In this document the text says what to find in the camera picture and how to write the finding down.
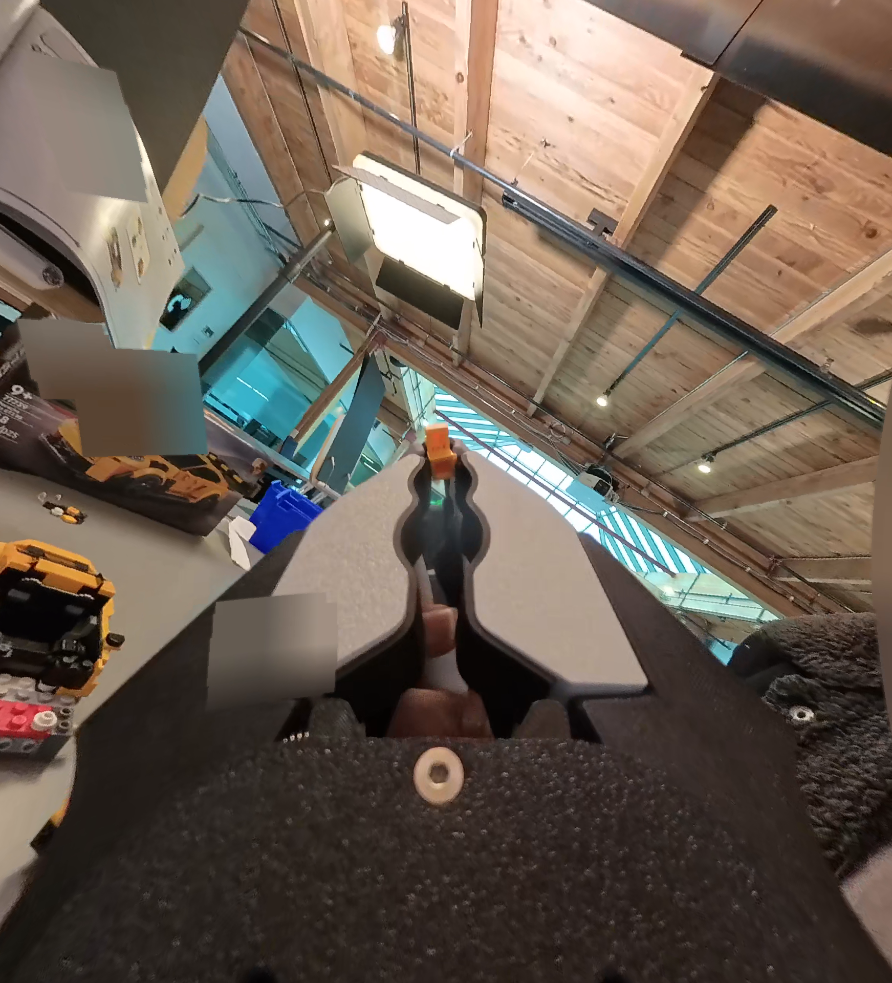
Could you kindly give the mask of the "small orange lego brick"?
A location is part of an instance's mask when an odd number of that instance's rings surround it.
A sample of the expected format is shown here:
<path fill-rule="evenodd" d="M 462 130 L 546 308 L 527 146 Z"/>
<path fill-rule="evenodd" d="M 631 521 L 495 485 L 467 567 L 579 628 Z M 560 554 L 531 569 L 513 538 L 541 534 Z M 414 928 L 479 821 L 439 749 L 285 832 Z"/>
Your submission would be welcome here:
<path fill-rule="evenodd" d="M 451 481 L 454 478 L 458 457 L 452 449 L 448 424 L 428 424 L 425 429 L 424 445 L 432 479 Z"/>

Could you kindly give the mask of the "white paper scrap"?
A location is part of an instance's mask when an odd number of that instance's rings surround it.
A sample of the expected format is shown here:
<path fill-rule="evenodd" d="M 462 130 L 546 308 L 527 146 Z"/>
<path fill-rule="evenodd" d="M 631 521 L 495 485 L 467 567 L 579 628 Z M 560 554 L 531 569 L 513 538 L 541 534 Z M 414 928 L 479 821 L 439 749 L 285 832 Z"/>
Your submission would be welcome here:
<path fill-rule="evenodd" d="M 246 517 L 232 516 L 227 521 L 227 536 L 231 561 L 244 571 L 263 557 L 263 553 L 251 543 L 255 525 Z"/>

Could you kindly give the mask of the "wall sign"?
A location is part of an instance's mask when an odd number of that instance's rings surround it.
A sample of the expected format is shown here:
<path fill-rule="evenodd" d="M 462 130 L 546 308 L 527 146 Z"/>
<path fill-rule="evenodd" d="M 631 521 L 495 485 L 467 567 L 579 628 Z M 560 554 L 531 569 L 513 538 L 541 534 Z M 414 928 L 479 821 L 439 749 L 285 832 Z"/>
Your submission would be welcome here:
<path fill-rule="evenodd" d="M 203 275 L 195 268 L 189 268 L 170 291 L 165 303 L 159 325 L 176 331 L 185 319 L 194 312 L 207 298 L 211 287 Z"/>

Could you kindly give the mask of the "black lego set box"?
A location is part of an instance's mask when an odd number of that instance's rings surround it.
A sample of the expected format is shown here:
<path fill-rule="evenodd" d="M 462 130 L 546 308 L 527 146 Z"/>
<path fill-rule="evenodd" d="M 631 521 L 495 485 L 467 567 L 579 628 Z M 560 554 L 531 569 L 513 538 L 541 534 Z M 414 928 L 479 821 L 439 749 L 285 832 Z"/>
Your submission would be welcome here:
<path fill-rule="evenodd" d="M 16 325 L 0 336 L 0 470 L 32 475 L 195 536 L 253 495 L 265 458 L 225 424 L 205 418 L 202 454 L 88 455 L 76 416 L 40 397 Z"/>

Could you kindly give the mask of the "blue plastic bin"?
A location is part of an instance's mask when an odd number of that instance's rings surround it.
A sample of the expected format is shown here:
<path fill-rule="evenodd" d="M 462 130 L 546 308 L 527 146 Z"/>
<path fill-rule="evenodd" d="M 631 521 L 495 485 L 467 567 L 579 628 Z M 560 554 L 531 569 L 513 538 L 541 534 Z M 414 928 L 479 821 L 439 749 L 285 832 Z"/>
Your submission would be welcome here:
<path fill-rule="evenodd" d="M 259 500 L 250 521 L 254 526 L 249 544 L 262 554 L 268 554 L 289 535 L 304 531 L 323 511 L 299 490 L 271 483 Z"/>

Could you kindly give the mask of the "grey divider panel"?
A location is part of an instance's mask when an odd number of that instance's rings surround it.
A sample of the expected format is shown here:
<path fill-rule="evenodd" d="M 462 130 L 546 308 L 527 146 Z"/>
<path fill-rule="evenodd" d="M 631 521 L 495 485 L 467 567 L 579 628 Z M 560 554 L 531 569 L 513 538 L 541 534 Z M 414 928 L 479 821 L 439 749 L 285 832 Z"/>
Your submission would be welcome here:
<path fill-rule="evenodd" d="M 335 419 L 310 471 L 324 494 L 344 493 L 385 397 L 385 380 L 372 354 L 365 357 L 349 409 Z"/>

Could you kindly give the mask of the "person's right hand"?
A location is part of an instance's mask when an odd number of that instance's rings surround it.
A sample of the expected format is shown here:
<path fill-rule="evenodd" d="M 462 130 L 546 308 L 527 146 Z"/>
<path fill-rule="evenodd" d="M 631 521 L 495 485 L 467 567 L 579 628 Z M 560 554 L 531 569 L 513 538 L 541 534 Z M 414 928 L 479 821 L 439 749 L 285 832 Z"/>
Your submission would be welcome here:
<path fill-rule="evenodd" d="M 425 659 L 456 652 L 455 608 L 423 608 L 422 619 Z M 462 695 L 425 689 L 423 664 L 418 684 L 403 692 L 391 715 L 386 736 L 488 740 L 494 734 L 482 699 L 468 684 Z"/>

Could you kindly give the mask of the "orange lego car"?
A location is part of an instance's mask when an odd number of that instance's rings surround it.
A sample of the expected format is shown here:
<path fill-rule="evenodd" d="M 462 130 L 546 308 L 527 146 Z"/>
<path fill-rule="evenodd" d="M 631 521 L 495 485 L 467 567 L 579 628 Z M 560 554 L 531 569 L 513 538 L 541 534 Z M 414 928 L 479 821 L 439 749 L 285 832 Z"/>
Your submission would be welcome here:
<path fill-rule="evenodd" d="M 0 543 L 0 757 L 53 759 L 124 637 L 116 589 L 87 559 L 34 540 Z"/>

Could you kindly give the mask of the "ceiling light panel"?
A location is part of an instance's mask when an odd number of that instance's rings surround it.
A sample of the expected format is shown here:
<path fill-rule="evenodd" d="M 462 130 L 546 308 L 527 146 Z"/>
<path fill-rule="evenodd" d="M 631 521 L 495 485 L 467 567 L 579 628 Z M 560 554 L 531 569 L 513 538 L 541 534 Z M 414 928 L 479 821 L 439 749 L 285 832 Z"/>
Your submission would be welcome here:
<path fill-rule="evenodd" d="M 325 191 L 347 261 L 378 297 L 405 303 L 452 332 L 483 313 L 486 212 L 452 191 L 369 153 Z"/>

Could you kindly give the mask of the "white instruction booklet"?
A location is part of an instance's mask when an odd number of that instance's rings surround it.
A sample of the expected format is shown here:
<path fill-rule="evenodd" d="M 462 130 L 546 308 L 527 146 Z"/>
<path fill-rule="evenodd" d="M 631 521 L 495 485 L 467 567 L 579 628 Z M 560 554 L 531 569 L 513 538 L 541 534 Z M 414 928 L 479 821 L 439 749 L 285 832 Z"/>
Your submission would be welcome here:
<path fill-rule="evenodd" d="M 177 238 L 118 75 L 38 2 L 0 2 L 0 215 L 66 258 L 115 346 L 152 345 Z"/>

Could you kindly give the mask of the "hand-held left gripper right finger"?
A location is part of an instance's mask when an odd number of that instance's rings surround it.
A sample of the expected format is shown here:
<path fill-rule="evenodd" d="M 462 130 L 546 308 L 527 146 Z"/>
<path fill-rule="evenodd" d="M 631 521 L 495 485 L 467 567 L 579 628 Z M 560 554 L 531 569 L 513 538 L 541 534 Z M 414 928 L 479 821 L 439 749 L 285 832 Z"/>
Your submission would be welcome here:
<path fill-rule="evenodd" d="M 493 731 L 532 705 L 643 695 L 649 679 L 575 529 L 471 452 L 455 467 L 463 583 L 456 659 Z"/>

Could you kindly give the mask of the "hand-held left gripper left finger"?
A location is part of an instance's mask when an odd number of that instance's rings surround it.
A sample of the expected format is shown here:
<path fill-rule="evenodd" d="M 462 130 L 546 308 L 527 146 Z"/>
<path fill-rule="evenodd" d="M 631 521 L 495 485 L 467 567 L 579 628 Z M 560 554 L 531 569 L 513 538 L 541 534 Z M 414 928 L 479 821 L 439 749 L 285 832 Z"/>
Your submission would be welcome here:
<path fill-rule="evenodd" d="M 387 731 L 420 677 L 416 552 L 420 455 L 409 453 L 338 499 L 304 531 L 277 595 L 299 615 L 288 670 L 292 695 L 348 703 L 366 731 Z"/>

